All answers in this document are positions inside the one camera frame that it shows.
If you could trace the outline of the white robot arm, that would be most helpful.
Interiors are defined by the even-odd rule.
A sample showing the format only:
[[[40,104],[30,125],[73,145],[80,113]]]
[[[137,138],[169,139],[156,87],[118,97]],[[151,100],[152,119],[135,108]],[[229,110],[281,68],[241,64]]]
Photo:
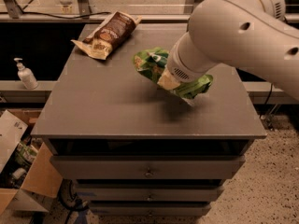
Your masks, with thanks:
[[[283,22],[284,0],[204,0],[171,49],[158,84],[195,81],[225,63],[299,99],[299,31]]]

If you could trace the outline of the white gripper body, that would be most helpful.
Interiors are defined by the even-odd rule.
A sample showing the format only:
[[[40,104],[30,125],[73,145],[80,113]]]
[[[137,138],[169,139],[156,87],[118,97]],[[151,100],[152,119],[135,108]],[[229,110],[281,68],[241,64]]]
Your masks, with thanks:
[[[193,43],[178,42],[170,51],[167,69],[181,82],[192,82],[206,71],[206,57]]]

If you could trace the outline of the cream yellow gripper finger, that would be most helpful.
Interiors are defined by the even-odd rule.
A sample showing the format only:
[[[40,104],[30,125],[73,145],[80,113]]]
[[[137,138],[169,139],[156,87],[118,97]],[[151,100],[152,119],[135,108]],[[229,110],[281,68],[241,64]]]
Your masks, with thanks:
[[[162,75],[158,79],[157,84],[163,89],[170,91],[177,88],[180,82],[169,72],[167,68],[164,69]]]

